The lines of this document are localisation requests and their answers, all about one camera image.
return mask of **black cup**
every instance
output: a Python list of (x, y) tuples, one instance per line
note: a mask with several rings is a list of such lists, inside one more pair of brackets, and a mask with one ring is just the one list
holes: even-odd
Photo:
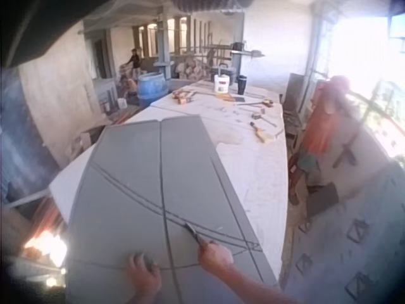
[(245, 94), (247, 77), (243, 75), (238, 76), (238, 95)]

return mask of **white container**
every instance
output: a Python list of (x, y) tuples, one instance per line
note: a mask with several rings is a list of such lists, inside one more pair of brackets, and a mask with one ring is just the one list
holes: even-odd
[(117, 101), (118, 101), (118, 107), (120, 109), (125, 109), (128, 106), (127, 100), (125, 98), (118, 98)]
[(221, 77), (218, 75), (214, 76), (214, 92), (215, 93), (227, 93), (229, 89), (229, 76), (222, 75)]

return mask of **person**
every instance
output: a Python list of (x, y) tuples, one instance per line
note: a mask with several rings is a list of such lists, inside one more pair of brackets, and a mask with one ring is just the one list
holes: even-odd
[[(269, 288), (241, 274), (234, 265), (230, 250), (214, 242), (203, 242), (198, 250), (201, 267), (224, 282), (246, 304), (293, 304), (294, 300), (281, 291)], [(128, 274), (136, 294), (128, 304), (152, 304), (161, 287), (161, 275), (157, 264), (150, 271), (146, 267), (144, 255), (130, 258)]]
[(299, 203), (296, 186), (300, 178), (319, 167), (318, 159), (326, 153), (341, 116), (350, 113), (345, 97), (348, 92), (348, 79), (344, 76), (334, 76), (314, 95), (315, 109), (301, 146), (289, 160), (289, 201), (292, 205)]
[(126, 64), (129, 64), (132, 62), (132, 75), (135, 80), (138, 80), (140, 76), (140, 59), (137, 54), (137, 50), (133, 49), (132, 50), (132, 56), (129, 59), (129, 61)]

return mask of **person in orange shirt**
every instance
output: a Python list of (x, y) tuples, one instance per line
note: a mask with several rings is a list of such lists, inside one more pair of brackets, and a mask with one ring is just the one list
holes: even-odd
[(303, 174), (318, 168), (318, 159), (324, 155), (330, 140), (335, 134), (340, 117), (349, 113), (346, 94), (349, 80), (344, 76), (334, 76), (323, 84), (319, 94), (315, 94), (314, 112), (309, 119), (299, 151), (289, 160), (289, 201), (298, 205), (296, 186)]

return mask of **tabletop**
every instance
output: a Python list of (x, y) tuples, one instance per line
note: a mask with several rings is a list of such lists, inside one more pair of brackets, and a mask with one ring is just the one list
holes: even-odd
[[(288, 203), (287, 148), (278, 94), (247, 86), (243, 96), (245, 102), (237, 103), (218, 98), (210, 82), (200, 81), (182, 89), (196, 92), (191, 103), (177, 104), (169, 94), (125, 123), (184, 115), (201, 116), (274, 275), (278, 278), (282, 266)], [(238, 96), (235, 86), (230, 87), (230, 94)], [(274, 102), (272, 108), (241, 106), (259, 103), (264, 98)], [(260, 108), (265, 109), (262, 115), (265, 120), (253, 120), (252, 113), (259, 113)], [(256, 137), (250, 126), (252, 121), (269, 135), (270, 142), (264, 144)], [(93, 147), (71, 162), (49, 185), (62, 217), (68, 223), (75, 194)]]

